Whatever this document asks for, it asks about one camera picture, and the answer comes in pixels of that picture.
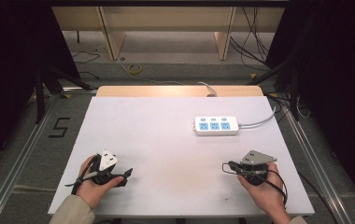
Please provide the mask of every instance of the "sleeve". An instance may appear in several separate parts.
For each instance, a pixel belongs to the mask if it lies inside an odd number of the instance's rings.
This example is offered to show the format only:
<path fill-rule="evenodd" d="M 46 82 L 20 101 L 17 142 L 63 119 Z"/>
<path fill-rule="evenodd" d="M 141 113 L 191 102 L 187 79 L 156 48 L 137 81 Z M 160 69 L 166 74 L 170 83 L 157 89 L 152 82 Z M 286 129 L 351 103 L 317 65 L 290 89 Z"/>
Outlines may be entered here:
<path fill-rule="evenodd" d="M 302 217 L 295 217 L 289 224 L 306 224 L 306 221 Z"/>
<path fill-rule="evenodd" d="M 69 195 L 52 216 L 50 224 L 90 224 L 95 214 L 89 205 L 77 195 Z"/>

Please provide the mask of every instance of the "right hand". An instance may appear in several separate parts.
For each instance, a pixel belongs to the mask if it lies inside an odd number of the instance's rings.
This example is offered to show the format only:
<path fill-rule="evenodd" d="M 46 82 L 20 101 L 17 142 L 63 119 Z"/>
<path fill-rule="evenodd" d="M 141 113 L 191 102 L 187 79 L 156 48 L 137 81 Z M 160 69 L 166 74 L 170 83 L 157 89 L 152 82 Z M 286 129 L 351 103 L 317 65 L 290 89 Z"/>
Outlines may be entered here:
<path fill-rule="evenodd" d="M 279 174 L 277 166 L 274 163 L 268 163 L 268 170 Z M 289 223 L 291 217 L 285 210 L 283 204 L 283 196 L 269 184 L 263 182 L 259 186 L 251 185 L 242 175 L 238 175 L 238 180 L 241 185 L 248 191 L 256 205 L 261 208 L 275 224 Z M 283 188 L 283 182 L 273 172 L 268 172 L 267 180 L 275 184 L 280 189 Z"/>

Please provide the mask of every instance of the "finger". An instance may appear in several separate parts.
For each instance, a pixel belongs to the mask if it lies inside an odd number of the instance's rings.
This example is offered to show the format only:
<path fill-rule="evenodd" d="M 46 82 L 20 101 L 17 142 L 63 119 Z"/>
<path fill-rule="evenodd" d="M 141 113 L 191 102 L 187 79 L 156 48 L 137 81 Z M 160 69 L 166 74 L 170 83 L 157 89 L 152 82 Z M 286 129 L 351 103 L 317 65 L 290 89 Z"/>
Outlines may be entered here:
<path fill-rule="evenodd" d="M 244 187 L 246 190 L 252 186 L 242 175 L 237 175 L 236 177 L 238 178 L 239 182 L 241 182 L 242 187 Z"/>
<path fill-rule="evenodd" d="M 279 174 L 279 171 L 277 170 L 277 165 L 273 162 L 267 163 L 268 170 L 274 171 Z"/>
<path fill-rule="evenodd" d="M 95 155 L 90 156 L 89 158 L 87 158 L 87 160 L 85 160 L 85 162 L 83 162 L 83 163 L 81 164 L 81 167 L 80 167 L 80 169 L 79 169 L 79 174 L 78 174 L 78 176 L 80 176 L 80 175 L 82 174 L 82 172 L 84 171 L 85 167 L 87 167 L 88 163 L 90 163 L 90 161 L 92 160 L 92 158 L 93 158 L 94 156 L 95 156 Z"/>
<path fill-rule="evenodd" d="M 118 176 L 116 178 L 111 179 L 110 181 L 108 181 L 104 185 L 102 185 L 101 188 L 104 192 L 106 192 L 106 191 L 118 186 L 122 180 L 124 180 L 124 177 Z"/>

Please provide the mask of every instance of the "hand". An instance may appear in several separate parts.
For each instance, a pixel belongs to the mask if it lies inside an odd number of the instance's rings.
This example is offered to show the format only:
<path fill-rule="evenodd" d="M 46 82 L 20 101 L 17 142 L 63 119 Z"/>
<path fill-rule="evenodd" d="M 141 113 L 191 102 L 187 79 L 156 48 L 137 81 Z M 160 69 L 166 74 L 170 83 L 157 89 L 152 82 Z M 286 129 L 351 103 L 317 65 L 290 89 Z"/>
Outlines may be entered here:
<path fill-rule="evenodd" d="M 268 170 L 279 174 L 277 166 L 274 163 L 268 163 Z M 285 210 L 283 204 L 283 196 L 276 189 L 267 183 L 262 183 L 259 186 L 251 185 L 242 175 L 238 175 L 238 180 L 241 185 L 248 191 L 256 205 L 261 208 L 275 224 L 289 223 L 291 217 Z M 282 180 L 273 172 L 268 172 L 267 180 L 282 189 Z"/>
<path fill-rule="evenodd" d="M 84 163 L 82 163 L 78 175 L 80 175 L 84 171 L 85 167 L 87 166 L 87 164 L 91 161 L 91 159 L 93 157 L 94 156 L 91 156 Z M 90 169 L 87 170 L 85 175 L 87 175 L 89 173 L 90 173 Z M 84 200 L 84 202 L 86 202 L 87 205 L 90 206 L 91 209 L 94 209 L 99 205 L 103 196 L 110 189 L 119 185 L 123 179 L 124 178 L 122 176 L 119 176 L 119 177 L 113 178 L 112 180 L 110 180 L 108 183 L 106 183 L 104 185 L 97 185 L 91 179 L 85 180 L 82 182 L 81 186 L 78 188 L 76 195 L 81 197 Z"/>

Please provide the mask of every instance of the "power outlet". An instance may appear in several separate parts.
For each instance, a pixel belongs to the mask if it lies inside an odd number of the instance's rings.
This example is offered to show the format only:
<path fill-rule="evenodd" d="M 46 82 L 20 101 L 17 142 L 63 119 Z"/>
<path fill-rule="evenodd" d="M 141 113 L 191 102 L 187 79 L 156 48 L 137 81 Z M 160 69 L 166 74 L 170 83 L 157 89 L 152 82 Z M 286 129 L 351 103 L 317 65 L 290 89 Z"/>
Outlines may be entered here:
<path fill-rule="evenodd" d="M 235 117 L 196 117 L 193 128 L 200 136 L 236 135 L 239 131 Z"/>

